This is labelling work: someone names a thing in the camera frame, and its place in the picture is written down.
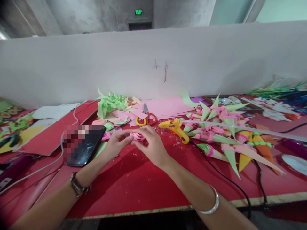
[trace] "person's right hand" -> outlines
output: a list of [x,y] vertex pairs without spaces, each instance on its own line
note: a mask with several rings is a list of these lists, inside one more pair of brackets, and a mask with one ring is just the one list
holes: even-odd
[[134,129],[132,132],[142,134],[148,141],[148,146],[144,146],[138,141],[133,141],[136,147],[141,150],[149,160],[159,168],[167,165],[171,160],[171,157],[166,152],[161,137],[150,126],[142,126],[139,129]]

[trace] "green exit sign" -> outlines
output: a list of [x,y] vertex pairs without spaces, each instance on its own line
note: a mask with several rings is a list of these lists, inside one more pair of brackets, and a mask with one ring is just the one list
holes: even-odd
[[134,10],[134,14],[135,15],[142,15],[143,14],[143,10],[142,9]]

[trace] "white partition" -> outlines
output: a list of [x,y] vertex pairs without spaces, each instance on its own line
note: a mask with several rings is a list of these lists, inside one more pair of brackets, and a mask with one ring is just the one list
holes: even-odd
[[274,73],[306,78],[306,35],[296,21],[0,41],[0,97],[36,108],[94,99],[98,85],[146,99],[246,93]]

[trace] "black cable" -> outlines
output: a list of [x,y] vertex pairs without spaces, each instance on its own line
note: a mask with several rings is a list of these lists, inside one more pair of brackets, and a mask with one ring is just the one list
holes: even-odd
[[248,203],[248,214],[247,214],[247,218],[250,219],[251,217],[251,213],[252,213],[252,205],[250,203],[250,200],[247,196],[247,194],[243,191],[243,189],[241,189],[241,187],[239,185],[237,185],[235,182],[233,182],[231,179],[229,179],[228,177],[224,176],[207,158],[206,154],[204,154],[201,149],[197,146],[197,144],[195,144],[192,141],[189,141],[192,145],[194,145],[199,151],[200,153],[204,156],[204,158],[206,159],[206,161],[219,173],[221,174],[224,178],[226,178],[227,180],[229,180],[231,183],[233,183],[235,186],[237,186],[241,192],[244,194],[244,196],[246,197],[247,203]]
[[258,171],[259,171],[259,174],[258,174],[258,183],[259,183],[260,189],[261,189],[262,194],[263,194],[263,199],[264,199],[262,206],[263,206],[264,210],[268,211],[268,210],[269,210],[268,199],[267,199],[267,197],[266,197],[265,191],[264,191],[264,189],[263,189],[263,187],[262,187],[262,183],[261,183],[262,170],[261,170],[261,167],[260,167],[260,165],[258,164],[258,162],[257,162],[256,160],[253,160],[253,161],[254,161],[254,163],[256,164],[256,166],[257,166],[257,168],[258,168]]
[[289,129],[289,130],[287,130],[287,131],[283,131],[283,132],[279,132],[279,133],[288,133],[288,132],[291,132],[291,131],[293,131],[293,130],[296,130],[296,129],[298,129],[299,127],[302,127],[302,126],[304,126],[304,125],[307,125],[307,122],[306,122],[306,123],[303,123],[303,124],[300,124],[300,125],[298,125],[298,126],[295,126],[294,128]]

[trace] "white cable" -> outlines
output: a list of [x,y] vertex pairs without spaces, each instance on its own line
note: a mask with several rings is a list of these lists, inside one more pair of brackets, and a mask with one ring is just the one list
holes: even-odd
[[[76,123],[79,122],[78,118],[77,118],[76,115],[75,115],[77,107],[78,107],[79,105],[82,105],[82,104],[92,104],[92,103],[95,102],[95,101],[92,101],[92,102],[90,102],[90,103],[79,103],[79,104],[77,104],[77,106],[74,108],[74,112],[73,112],[73,116],[74,116],[74,118],[76,119],[76,122],[73,123],[72,125],[75,125]],[[37,170],[37,171],[31,173],[31,174],[25,176],[24,178],[22,178],[22,179],[20,179],[20,180],[18,180],[18,181],[16,181],[16,182],[14,182],[14,183],[12,183],[9,187],[7,187],[7,188],[4,189],[3,191],[1,191],[1,192],[0,192],[0,195],[1,195],[2,193],[4,193],[5,191],[7,191],[8,189],[10,189],[11,187],[13,187],[15,184],[17,184],[17,183],[23,181],[24,179],[26,179],[26,178],[32,176],[32,175],[35,174],[35,173],[38,173],[38,172],[42,171],[43,169],[49,167],[50,165],[53,165],[53,164],[56,163],[59,159],[61,159],[62,156],[63,156],[63,154],[64,154],[63,137],[64,137],[64,132],[62,133],[62,136],[61,136],[61,144],[60,144],[62,153],[61,153],[61,155],[59,156],[58,159],[56,159],[55,161],[53,161],[53,162],[50,163],[49,165],[47,165],[47,166],[45,166],[45,167],[43,167],[43,168],[41,168],[41,169],[39,169],[39,170]]]
[[248,131],[252,131],[252,132],[264,133],[264,134],[269,134],[269,135],[273,135],[273,136],[279,136],[279,137],[283,137],[283,138],[295,139],[295,140],[298,140],[298,141],[307,142],[307,138],[305,138],[305,137],[282,134],[282,133],[277,133],[277,132],[272,132],[272,131],[262,130],[262,129],[254,129],[254,128],[250,128],[250,127],[229,125],[229,124],[225,124],[225,123],[216,123],[216,122],[210,122],[210,121],[194,121],[194,120],[183,120],[182,123],[203,123],[203,124],[209,124],[209,125],[215,125],[215,126],[233,127],[233,128],[237,128],[237,129],[248,130]]

